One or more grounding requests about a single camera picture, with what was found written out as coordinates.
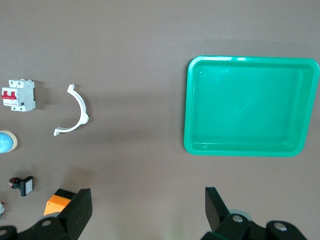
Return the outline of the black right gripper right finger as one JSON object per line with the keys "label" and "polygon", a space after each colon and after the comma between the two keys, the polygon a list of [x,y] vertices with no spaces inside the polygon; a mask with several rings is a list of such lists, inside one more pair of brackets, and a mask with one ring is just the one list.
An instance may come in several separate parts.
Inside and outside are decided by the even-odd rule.
{"label": "black right gripper right finger", "polygon": [[230,213],[215,187],[205,188],[205,213],[211,228],[201,240],[307,240],[293,224],[272,220],[266,227]]}

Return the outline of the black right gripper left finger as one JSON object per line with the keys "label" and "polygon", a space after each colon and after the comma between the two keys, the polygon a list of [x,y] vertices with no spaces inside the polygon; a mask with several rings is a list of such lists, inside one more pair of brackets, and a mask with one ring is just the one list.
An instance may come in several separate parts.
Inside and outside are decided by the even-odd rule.
{"label": "black right gripper left finger", "polygon": [[0,226],[0,240],[78,240],[92,213],[91,190],[83,188],[61,212],[44,216],[22,232],[13,225]]}

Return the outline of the orange box upper left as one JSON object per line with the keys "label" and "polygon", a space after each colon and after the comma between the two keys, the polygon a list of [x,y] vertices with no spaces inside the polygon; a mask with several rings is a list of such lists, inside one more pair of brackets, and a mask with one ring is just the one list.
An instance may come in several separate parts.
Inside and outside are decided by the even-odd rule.
{"label": "orange box upper left", "polygon": [[60,213],[74,198],[76,193],[59,188],[47,201],[44,216]]}

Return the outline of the blue dome buzzer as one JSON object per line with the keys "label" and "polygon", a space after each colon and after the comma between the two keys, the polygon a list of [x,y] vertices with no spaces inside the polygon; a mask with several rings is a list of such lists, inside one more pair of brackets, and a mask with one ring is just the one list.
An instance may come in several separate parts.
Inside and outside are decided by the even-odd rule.
{"label": "blue dome buzzer", "polygon": [[8,130],[0,130],[0,154],[13,151],[18,145],[17,137]]}

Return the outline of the small white pipe clamp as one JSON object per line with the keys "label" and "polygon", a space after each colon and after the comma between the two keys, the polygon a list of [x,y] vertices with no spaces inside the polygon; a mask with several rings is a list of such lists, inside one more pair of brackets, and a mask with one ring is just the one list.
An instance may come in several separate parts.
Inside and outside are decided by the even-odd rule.
{"label": "small white pipe clamp", "polygon": [[77,103],[79,104],[80,116],[78,122],[73,127],[57,127],[54,129],[53,136],[58,136],[59,134],[65,134],[78,129],[81,125],[85,125],[88,123],[90,117],[87,113],[87,106],[84,99],[80,96],[78,92],[75,91],[75,85],[72,83],[68,86],[67,91],[68,94],[73,96]]}

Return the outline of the green plastic tray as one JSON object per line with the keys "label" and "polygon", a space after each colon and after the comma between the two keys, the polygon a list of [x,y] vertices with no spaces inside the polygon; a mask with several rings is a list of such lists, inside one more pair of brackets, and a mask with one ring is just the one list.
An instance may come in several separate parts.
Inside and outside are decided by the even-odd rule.
{"label": "green plastic tray", "polygon": [[193,155],[293,157],[320,79],[311,58],[209,56],[188,65],[184,148]]}

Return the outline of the brown table mat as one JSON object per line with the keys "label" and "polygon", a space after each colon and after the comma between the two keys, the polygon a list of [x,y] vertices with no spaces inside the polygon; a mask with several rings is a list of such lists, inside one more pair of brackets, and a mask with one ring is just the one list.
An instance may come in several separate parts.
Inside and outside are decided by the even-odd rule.
{"label": "brown table mat", "polygon": [[[91,189],[79,240],[200,240],[205,188],[264,226],[320,240],[320,86],[294,157],[192,155],[184,148],[187,68],[200,55],[312,58],[320,0],[0,0],[0,87],[35,82],[36,109],[0,101],[0,226],[23,231],[57,189]],[[80,118],[70,84],[86,104]],[[11,178],[33,176],[21,196]]]}

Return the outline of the black red switch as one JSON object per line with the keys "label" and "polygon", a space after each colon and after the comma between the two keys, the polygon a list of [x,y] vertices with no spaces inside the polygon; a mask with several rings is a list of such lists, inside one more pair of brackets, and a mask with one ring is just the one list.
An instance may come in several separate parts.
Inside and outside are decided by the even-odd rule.
{"label": "black red switch", "polygon": [[13,190],[19,190],[20,196],[25,197],[30,194],[34,189],[34,177],[28,176],[24,179],[19,177],[12,177],[8,185]]}

